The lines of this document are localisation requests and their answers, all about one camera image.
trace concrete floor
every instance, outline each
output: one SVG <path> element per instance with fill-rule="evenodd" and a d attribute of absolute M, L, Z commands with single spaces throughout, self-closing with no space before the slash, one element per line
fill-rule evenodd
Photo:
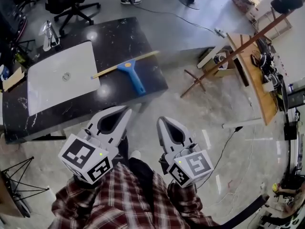
<path fill-rule="evenodd" d="M 87 3 L 99 1 L 102 4 L 100 13 L 93 19 L 95 23 L 136 16 L 154 50 L 172 51 L 171 57 L 163 57 L 160 61 L 163 74 L 169 89 L 161 97 L 155 99 L 145 110 L 138 114 L 138 106 L 134 109 L 133 119 L 128 127 L 130 152 L 138 149 L 142 160 L 156 172 L 162 174 L 158 160 L 163 152 L 159 145 L 156 120 L 159 116 L 168 116 L 187 126 L 193 133 L 196 142 L 216 164 L 221 151 L 233 129 L 222 129 L 222 124 L 229 121 L 245 120 L 258 116 L 256 103 L 250 105 L 252 94 L 243 89 L 236 76 L 228 76 L 214 82 L 204 80 L 206 93 L 195 87 L 186 97 L 180 94 L 191 83 L 192 79 L 183 72 L 189 69 L 196 75 L 195 56 L 200 50 L 178 50 L 213 46 L 219 39 L 209 31 L 196 28 L 172 15 L 153 14 L 134 7 L 122 6 L 120 0 L 86 0 Z M 198 0 L 201 10 L 185 8 L 178 0 L 143 0 L 141 6 L 178 13 L 194 23 L 213 29 L 220 27 L 226 31 L 251 33 L 251 25 L 232 4 L 231 0 Z M 37 45 L 42 45 L 43 37 L 38 37 L 39 27 L 43 21 L 51 18 L 44 10 L 43 3 L 38 3 L 28 13 L 29 25 L 24 39 L 35 38 Z M 66 32 L 72 27 L 81 27 L 82 22 L 70 23 Z M 66 134 L 78 133 L 86 123 L 81 123 L 65 130 Z M 287 145 L 283 134 L 284 116 L 278 113 L 272 123 L 265 126 L 246 126 L 235 133 L 228 142 L 226 150 L 217 169 L 210 179 L 198 190 L 203 203 L 203 212 L 211 215 L 220 224 L 225 223 L 260 194 L 262 182 L 268 188 L 279 182 L 287 162 Z M 0 156 L 0 168 L 4 169 L 31 156 L 35 156 L 25 181 L 33 185 L 50 186 L 52 192 L 46 192 L 28 199 L 32 210 L 30 219 L 17 219 L 4 216 L 10 229 L 46 228 L 53 220 L 51 203 L 54 193 L 61 189 L 71 177 L 71 173 L 57 158 L 63 141 L 28 142 L 9 155 Z M 164 176 L 166 182 L 171 178 Z M 237 228 L 245 229 L 251 219 Z M 255 228 L 260 216 L 256 216 L 249 228 Z"/>

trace plaid shirt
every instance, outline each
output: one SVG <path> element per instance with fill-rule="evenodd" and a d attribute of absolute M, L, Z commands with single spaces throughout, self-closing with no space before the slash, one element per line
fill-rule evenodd
<path fill-rule="evenodd" d="M 137 177 L 125 165 L 103 176 L 95 189 L 80 188 L 74 179 L 56 194 L 50 229 L 190 228 L 191 224 L 216 226 L 200 212 L 195 186 L 181 188 L 153 175 L 153 213 Z"/>

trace office chair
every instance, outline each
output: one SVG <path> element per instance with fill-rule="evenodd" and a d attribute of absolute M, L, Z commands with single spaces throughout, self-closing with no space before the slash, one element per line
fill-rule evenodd
<path fill-rule="evenodd" d="M 63 22 L 61 28 L 59 29 L 59 33 L 61 36 L 64 35 L 63 28 L 69 22 L 73 15 L 79 15 L 85 20 L 89 22 L 90 25 L 93 25 L 93 20 L 91 20 L 88 16 L 84 15 L 81 10 L 96 6 L 98 9 L 101 5 L 97 3 L 87 4 L 87 5 L 79 5 L 85 0 L 47 0 L 46 10 L 48 10 L 52 14 L 58 14 L 54 17 L 55 21 L 58 21 L 59 17 L 67 15 L 65 21 Z"/>

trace wooden stick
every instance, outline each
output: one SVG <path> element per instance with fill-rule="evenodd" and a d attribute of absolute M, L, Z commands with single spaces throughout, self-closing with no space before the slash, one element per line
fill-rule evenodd
<path fill-rule="evenodd" d="M 253 42 L 258 40 L 261 36 L 265 35 L 268 31 L 270 31 L 274 26 L 276 26 L 278 23 L 280 23 L 282 20 L 284 20 L 288 15 L 290 15 L 294 10 L 290 11 L 287 14 L 281 14 L 279 17 L 277 17 L 274 21 L 272 21 L 270 24 L 268 24 L 265 28 L 263 28 L 260 32 L 258 32 L 254 37 L 251 37 L 250 40 L 248 40 L 246 43 L 241 45 L 239 48 L 237 48 L 233 53 L 231 53 L 228 57 L 226 57 L 224 60 L 220 61 L 217 65 L 215 65 L 213 68 L 211 68 L 209 71 L 207 71 L 206 74 L 199 77 L 199 81 L 202 81 L 203 78 L 209 76 L 214 72 L 215 69 L 218 69 L 221 65 L 228 62 L 230 59 L 232 59 L 237 54 L 241 53 L 244 49 L 246 49 L 248 46 L 250 46 Z M 194 82 L 193 85 L 191 85 L 181 96 L 184 96 L 186 93 L 188 93 L 195 85 L 198 84 L 198 81 Z"/>
<path fill-rule="evenodd" d="M 149 52 L 149 53 L 147 53 L 147 54 L 143 54 L 143 55 L 141 55 L 141 56 L 135 57 L 135 58 L 130 59 L 130 60 L 140 60 L 140 59 L 144 59 L 144 58 L 153 56 L 153 55 L 155 55 L 155 54 L 157 54 L 157 53 L 159 53 L 159 51 Z M 109 72 L 111 72 L 111 71 L 116 70 L 116 69 L 118 68 L 118 65 L 119 65 L 119 64 L 117 64 L 117 65 L 115 65 L 115 66 L 113 66 L 113 67 L 110 67 L 110 68 L 108 68 L 108 69 L 106 69 L 106 70 L 103 70 L 103 71 L 101 71 L 101 72 L 95 74 L 94 76 L 91 77 L 91 79 L 97 78 L 97 77 L 99 77 L 99 76 L 102 76 L 102 75 L 104 75 L 104 74 L 107 74 L 107 73 L 109 73 Z"/>

